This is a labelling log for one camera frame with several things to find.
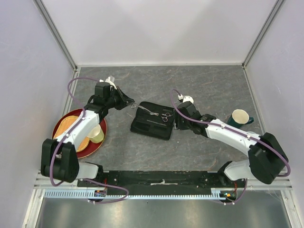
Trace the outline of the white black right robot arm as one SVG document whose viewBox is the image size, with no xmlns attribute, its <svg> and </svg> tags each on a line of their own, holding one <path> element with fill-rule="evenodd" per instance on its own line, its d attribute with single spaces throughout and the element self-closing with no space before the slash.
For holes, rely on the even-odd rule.
<svg viewBox="0 0 304 228">
<path fill-rule="evenodd" d="M 201 115 L 191 102 L 174 108 L 174 122 L 179 130 L 191 130 L 197 135 L 225 143 L 247 156 L 242 161 L 228 161 L 221 167 L 218 183 L 230 186 L 240 179 L 255 178 L 271 184 L 281 177 L 288 158 L 274 135 L 245 132 L 232 127 L 210 114 Z"/>
</svg>

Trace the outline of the silver scissors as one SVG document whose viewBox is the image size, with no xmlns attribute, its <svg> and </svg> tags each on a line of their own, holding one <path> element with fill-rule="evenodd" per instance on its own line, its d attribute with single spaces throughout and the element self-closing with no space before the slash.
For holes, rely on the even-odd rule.
<svg viewBox="0 0 304 228">
<path fill-rule="evenodd" d="M 147 108 L 145 108 L 145 107 L 143 107 L 143 106 L 141 106 L 141 105 L 139 105 L 139 104 L 137 104 L 137 103 L 131 104 L 131 108 L 132 108 L 132 109 L 139 108 L 139 109 L 144 110 L 145 112 L 147 112 L 147 113 L 150 114 L 150 115 L 159 116 L 159 113 L 152 112 L 152 111 L 150 111 L 149 109 L 147 109 Z"/>
<path fill-rule="evenodd" d="M 170 113 L 162 113 L 162 114 L 159 114 L 159 116 L 153 117 L 152 119 L 147 119 L 147 121 L 151 122 L 151 123 L 165 125 L 168 122 L 169 118 L 172 116 L 173 116 L 173 114 L 170 114 Z"/>
</svg>

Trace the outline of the cream yellow cup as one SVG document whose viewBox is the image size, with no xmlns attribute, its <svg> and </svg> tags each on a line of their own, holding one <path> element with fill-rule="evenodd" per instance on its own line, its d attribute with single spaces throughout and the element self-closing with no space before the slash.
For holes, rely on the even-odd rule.
<svg viewBox="0 0 304 228">
<path fill-rule="evenodd" d="M 92 143 L 101 143 L 104 140 L 104 136 L 104 132 L 99 124 L 87 135 Z"/>
</svg>

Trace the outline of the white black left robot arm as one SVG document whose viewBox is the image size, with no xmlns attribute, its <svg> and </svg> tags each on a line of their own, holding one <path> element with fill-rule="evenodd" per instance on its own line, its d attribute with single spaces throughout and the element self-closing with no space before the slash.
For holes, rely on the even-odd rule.
<svg viewBox="0 0 304 228">
<path fill-rule="evenodd" d="M 57 138 L 43 142 L 41 174 L 49 177 L 53 186 L 57 186 L 55 180 L 59 183 L 72 183 L 77 179 L 87 179 L 94 187 L 101 186 L 104 175 L 98 171 L 99 167 L 79 162 L 76 151 L 81 142 L 108 115 L 109 109 L 122 110 L 134 102 L 114 83 L 98 82 L 94 95 L 89 98 L 77 120 Z"/>
</svg>

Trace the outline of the black zippered tool case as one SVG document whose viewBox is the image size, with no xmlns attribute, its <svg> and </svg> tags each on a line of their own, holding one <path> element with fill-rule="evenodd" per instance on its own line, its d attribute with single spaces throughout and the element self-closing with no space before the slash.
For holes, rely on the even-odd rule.
<svg viewBox="0 0 304 228">
<path fill-rule="evenodd" d="M 143 101 L 133 104 L 137 109 L 130 131 L 152 138 L 168 141 L 174 124 L 173 108 Z"/>
</svg>

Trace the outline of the round red tray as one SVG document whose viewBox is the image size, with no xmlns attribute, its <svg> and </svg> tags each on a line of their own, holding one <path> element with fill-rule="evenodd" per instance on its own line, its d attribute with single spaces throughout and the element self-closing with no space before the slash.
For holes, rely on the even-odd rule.
<svg viewBox="0 0 304 228">
<path fill-rule="evenodd" d="M 79 116 L 82 112 L 82 109 L 75 109 L 69 113 L 67 113 L 66 115 L 64 115 L 59 121 L 58 123 L 56 124 L 56 126 L 54 127 L 54 130 L 53 130 L 53 133 L 52 133 L 52 136 L 53 134 L 55 133 L 55 130 L 59 127 L 59 124 L 60 122 L 65 118 L 65 117 L 68 117 L 68 116 L 71 116 L 71 115 L 75 115 L 75 116 Z M 107 133 L 107 123 L 105 121 L 105 119 L 99 124 L 104 132 L 104 139 L 106 138 L 106 133 Z M 88 146 L 81 152 L 76 152 L 77 154 L 77 157 L 79 159 L 81 158 L 85 158 L 89 155 L 91 155 L 92 153 L 96 152 L 100 146 L 103 144 L 103 141 L 101 143 L 92 143 L 91 141 L 89 142 Z"/>
</svg>

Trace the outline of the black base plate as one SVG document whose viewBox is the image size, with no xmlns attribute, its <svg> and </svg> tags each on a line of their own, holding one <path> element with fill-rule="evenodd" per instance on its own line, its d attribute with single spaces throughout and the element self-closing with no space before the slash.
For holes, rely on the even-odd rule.
<svg viewBox="0 0 304 228">
<path fill-rule="evenodd" d="M 246 183 L 207 171 L 104 171 L 94 180 L 126 188 L 129 194 L 210 193 L 212 188 L 240 189 Z"/>
</svg>

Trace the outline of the dark green mug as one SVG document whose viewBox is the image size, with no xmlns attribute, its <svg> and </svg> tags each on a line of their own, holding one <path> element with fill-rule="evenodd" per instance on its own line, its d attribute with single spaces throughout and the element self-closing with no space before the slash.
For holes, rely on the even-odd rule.
<svg viewBox="0 0 304 228">
<path fill-rule="evenodd" d="M 250 117 L 249 114 L 242 109 L 236 109 L 232 112 L 229 117 L 227 124 L 240 129 L 244 125 L 252 124 L 254 122 L 254 118 Z"/>
</svg>

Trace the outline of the woven bamboo mat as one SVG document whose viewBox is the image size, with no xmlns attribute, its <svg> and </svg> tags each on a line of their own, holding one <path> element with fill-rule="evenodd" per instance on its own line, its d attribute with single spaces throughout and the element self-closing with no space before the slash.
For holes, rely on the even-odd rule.
<svg viewBox="0 0 304 228">
<path fill-rule="evenodd" d="M 59 124 L 59 127 L 55 130 L 55 133 L 53 134 L 53 139 L 61 135 L 63 132 L 65 132 L 76 120 L 78 119 L 78 116 L 71 115 L 68 117 L 65 117 Z M 78 149 L 76 152 L 83 151 L 89 144 L 90 140 L 88 137 L 85 137 L 84 140 L 80 143 Z"/>
</svg>

